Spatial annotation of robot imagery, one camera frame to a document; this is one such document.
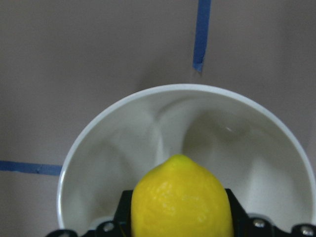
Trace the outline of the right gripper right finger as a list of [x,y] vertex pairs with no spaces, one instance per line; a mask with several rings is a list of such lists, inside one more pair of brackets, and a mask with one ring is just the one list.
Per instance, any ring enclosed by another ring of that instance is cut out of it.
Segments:
[[231,189],[225,189],[231,209],[234,237],[246,237],[248,215]]

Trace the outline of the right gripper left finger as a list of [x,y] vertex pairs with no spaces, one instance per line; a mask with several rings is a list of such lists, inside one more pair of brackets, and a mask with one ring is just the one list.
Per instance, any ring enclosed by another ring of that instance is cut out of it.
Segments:
[[123,191],[116,209],[113,225],[114,237],[131,237],[132,190]]

